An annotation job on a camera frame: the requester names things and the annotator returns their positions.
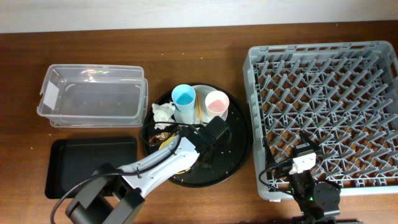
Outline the white napkin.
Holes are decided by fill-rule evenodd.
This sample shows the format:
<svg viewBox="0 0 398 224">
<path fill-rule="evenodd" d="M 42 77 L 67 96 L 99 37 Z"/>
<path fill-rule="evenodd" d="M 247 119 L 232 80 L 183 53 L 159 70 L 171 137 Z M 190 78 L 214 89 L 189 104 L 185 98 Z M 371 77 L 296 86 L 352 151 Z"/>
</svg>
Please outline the white napkin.
<svg viewBox="0 0 398 224">
<path fill-rule="evenodd" d="M 153 103 L 152 112 L 154 114 L 154 121 L 157 122 L 157 124 L 155 124 L 155 129 L 163 130 L 167 126 L 170 126 L 170 123 L 175 122 L 175 120 L 172 119 L 175 112 L 174 102 L 164 103 L 162 105 Z"/>
</svg>

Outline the wooden chopstick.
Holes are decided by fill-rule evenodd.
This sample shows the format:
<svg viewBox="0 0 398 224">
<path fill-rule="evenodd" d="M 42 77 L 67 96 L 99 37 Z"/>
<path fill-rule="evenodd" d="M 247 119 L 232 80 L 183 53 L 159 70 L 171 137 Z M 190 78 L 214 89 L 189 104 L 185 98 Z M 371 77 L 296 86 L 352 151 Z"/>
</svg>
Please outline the wooden chopstick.
<svg viewBox="0 0 398 224">
<path fill-rule="evenodd" d="M 201 102 L 200 102 L 200 96 L 198 93 L 196 93 L 196 102 L 197 102 L 197 119 L 199 120 L 199 123 L 203 122 L 203 115 L 201 112 Z"/>
<path fill-rule="evenodd" d="M 199 100 L 199 95 L 198 95 L 198 93 L 197 93 L 197 91 L 195 90 L 195 94 L 196 94 L 196 117 L 197 117 L 197 120 L 199 120 L 199 122 L 200 122 L 200 120 L 201 120 L 201 118 L 200 118 L 200 100 Z"/>
</svg>

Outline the grey dishwasher rack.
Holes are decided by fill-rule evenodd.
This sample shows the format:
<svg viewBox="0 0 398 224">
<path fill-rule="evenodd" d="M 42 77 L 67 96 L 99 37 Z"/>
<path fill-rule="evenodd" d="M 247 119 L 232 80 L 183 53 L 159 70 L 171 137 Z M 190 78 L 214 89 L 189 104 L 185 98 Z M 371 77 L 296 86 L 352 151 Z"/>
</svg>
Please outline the grey dishwasher rack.
<svg viewBox="0 0 398 224">
<path fill-rule="evenodd" d="M 287 198 L 258 180 L 266 164 L 263 139 L 283 162 L 300 144 L 299 131 L 322 150 L 314 178 L 339 184 L 344 196 L 397 192 L 397 54 L 389 42 L 252 47 L 243 78 L 261 198 Z M 289 188 L 274 173 L 262 180 Z"/>
</svg>

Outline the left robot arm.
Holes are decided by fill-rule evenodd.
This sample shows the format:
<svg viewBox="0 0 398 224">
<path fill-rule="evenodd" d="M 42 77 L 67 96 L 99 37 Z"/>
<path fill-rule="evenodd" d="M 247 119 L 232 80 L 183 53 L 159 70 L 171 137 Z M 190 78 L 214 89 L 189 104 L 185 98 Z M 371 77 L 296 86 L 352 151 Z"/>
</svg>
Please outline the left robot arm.
<svg viewBox="0 0 398 224">
<path fill-rule="evenodd" d="M 144 159 L 118 169 L 104 164 L 76 187 L 65 214 L 73 223 L 132 223 L 151 191 L 229 135 L 225 124 L 181 127 L 166 146 Z"/>
</svg>

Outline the yellow plastic bowl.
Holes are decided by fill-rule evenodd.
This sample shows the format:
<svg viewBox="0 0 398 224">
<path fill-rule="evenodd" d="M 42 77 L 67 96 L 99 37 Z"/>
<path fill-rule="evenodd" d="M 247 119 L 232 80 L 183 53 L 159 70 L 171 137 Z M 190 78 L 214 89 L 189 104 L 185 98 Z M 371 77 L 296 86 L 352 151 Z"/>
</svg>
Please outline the yellow plastic bowl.
<svg viewBox="0 0 398 224">
<path fill-rule="evenodd" d="M 168 140 L 164 141 L 160 146 L 159 150 L 163 149 L 165 146 L 168 146 L 173 140 L 175 136 L 170 137 Z"/>
</svg>

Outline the blue plastic cup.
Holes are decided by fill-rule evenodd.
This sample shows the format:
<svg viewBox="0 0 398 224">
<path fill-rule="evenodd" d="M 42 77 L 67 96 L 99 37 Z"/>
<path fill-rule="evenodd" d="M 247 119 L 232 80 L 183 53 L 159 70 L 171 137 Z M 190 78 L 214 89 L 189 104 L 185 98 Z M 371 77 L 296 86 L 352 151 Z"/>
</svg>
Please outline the blue plastic cup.
<svg viewBox="0 0 398 224">
<path fill-rule="evenodd" d="M 172 90 L 172 101 L 181 112 L 192 111 L 195 107 L 196 92 L 192 86 L 181 84 Z"/>
</svg>

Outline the round black tray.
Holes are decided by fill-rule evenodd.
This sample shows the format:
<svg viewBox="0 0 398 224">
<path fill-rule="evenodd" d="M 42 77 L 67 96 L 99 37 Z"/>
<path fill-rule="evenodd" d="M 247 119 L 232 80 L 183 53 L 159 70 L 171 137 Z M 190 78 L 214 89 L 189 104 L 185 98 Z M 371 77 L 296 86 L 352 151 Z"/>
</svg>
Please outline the round black tray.
<svg viewBox="0 0 398 224">
<path fill-rule="evenodd" d="M 216 86 L 212 87 L 225 92 L 229 98 L 226 122 L 231 132 L 230 142 L 216 150 L 212 165 L 195 164 L 192 169 L 172 176 L 169 181 L 174 184 L 191 188 L 219 184 L 232 176 L 248 156 L 252 134 L 247 114 L 233 95 Z"/>
</svg>

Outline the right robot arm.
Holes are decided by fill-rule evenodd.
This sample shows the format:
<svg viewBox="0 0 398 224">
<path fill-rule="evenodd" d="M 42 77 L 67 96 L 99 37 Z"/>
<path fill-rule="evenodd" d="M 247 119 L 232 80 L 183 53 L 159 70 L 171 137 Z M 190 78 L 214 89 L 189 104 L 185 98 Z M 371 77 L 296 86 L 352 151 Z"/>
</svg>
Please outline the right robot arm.
<svg viewBox="0 0 398 224">
<path fill-rule="evenodd" d="M 341 187 L 329 180 L 316 180 L 311 170 L 317 164 L 321 147 L 313 142 L 303 131 L 299 132 L 301 144 L 293 148 L 293 156 L 277 163 L 268 143 L 264 144 L 266 153 L 265 169 L 258 175 L 262 185 L 287 194 L 298 203 L 301 216 L 293 217 L 294 223 L 336 223 L 340 214 Z M 286 177 L 289 191 L 278 189 L 262 180 L 262 176 L 274 173 L 276 177 Z"/>
</svg>

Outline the pink plastic cup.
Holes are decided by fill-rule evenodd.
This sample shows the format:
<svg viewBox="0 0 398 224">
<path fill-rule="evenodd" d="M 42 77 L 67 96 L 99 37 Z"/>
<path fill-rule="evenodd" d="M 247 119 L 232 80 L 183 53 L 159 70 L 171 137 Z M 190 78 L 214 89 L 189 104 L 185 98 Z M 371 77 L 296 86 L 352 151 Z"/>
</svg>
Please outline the pink plastic cup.
<svg viewBox="0 0 398 224">
<path fill-rule="evenodd" d="M 229 107 L 229 98 L 223 91 L 211 91 L 205 98 L 205 107 L 210 118 L 222 116 Z"/>
</svg>

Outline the black rectangular tray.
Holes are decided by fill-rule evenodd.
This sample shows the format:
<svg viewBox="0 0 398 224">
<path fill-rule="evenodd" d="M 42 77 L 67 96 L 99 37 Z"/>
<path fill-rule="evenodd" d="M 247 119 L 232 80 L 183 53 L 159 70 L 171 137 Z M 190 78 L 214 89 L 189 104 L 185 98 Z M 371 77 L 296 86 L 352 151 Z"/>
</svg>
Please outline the black rectangular tray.
<svg viewBox="0 0 398 224">
<path fill-rule="evenodd" d="M 45 196 L 60 199 L 105 163 L 113 167 L 137 161 L 137 140 L 132 136 L 58 139 L 53 142 Z"/>
</svg>

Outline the grey round plate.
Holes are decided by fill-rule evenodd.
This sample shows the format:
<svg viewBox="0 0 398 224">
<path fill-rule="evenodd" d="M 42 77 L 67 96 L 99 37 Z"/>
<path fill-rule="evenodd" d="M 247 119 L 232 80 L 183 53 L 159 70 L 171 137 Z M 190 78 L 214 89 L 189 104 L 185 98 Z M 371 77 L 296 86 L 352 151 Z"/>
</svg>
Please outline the grey round plate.
<svg viewBox="0 0 398 224">
<path fill-rule="evenodd" d="M 194 85 L 192 87 L 194 90 L 197 91 L 197 93 L 200 96 L 201 112 L 203 115 L 203 122 L 201 124 L 209 123 L 212 120 L 212 118 L 210 118 L 206 113 L 205 98 L 206 98 L 207 94 L 209 94 L 211 91 L 220 91 L 220 90 L 216 90 L 212 86 L 208 86 L 208 85 Z M 228 115 L 228 109 L 220 117 L 223 120 L 226 120 L 227 115 Z M 178 123 L 200 124 L 199 120 L 197 120 L 197 117 L 196 117 L 196 100 L 195 100 L 195 107 L 192 111 L 181 112 L 176 107 L 175 112 L 174 112 L 174 117 L 175 117 L 176 122 L 178 122 Z"/>
</svg>

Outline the gold brown snack wrapper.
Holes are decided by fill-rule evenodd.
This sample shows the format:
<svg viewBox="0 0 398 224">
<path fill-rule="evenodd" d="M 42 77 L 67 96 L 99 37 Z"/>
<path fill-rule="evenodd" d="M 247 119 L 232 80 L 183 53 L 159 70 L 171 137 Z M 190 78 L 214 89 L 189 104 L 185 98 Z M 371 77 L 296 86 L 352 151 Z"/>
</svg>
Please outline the gold brown snack wrapper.
<svg viewBox="0 0 398 224">
<path fill-rule="evenodd" d="M 156 146 L 162 144 L 169 136 L 171 133 L 163 132 L 159 134 L 155 134 L 149 138 L 149 143 L 151 146 Z"/>
</svg>

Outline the clear plastic bin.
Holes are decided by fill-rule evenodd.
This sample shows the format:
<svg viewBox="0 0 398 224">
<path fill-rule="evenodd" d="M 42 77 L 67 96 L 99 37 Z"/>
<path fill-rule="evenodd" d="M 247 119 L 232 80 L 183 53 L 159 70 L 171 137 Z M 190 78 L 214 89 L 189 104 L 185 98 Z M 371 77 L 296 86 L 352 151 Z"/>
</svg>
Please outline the clear plastic bin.
<svg viewBox="0 0 398 224">
<path fill-rule="evenodd" d="M 139 127 L 148 91 L 140 66 L 53 64 L 45 74 L 37 114 L 55 127 Z"/>
</svg>

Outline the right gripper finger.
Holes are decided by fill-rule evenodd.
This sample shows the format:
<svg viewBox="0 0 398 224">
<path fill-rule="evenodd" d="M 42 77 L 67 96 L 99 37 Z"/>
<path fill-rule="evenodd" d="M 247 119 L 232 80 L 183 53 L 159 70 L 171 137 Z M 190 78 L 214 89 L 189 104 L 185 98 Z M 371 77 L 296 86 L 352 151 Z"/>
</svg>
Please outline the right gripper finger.
<svg viewBox="0 0 398 224">
<path fill-rule="evenodd" d="M 269 142 L 267 138 L 263 139 L 263 144 L 264 144 L 264 151 L 265 151 L 265 161 L 266 165 L 273 165 L 275 164 L 274 156 L 272 155 L 272 151 L 269 147 Z"/>
<path fill-rule="evenodd" d="M 313 142 L 303 131 L 299 131 L 302 143 L 308 144 L 309 148 L 314 150 L 315 153 L 321 153 L 321 147 Z"/>
</svg>

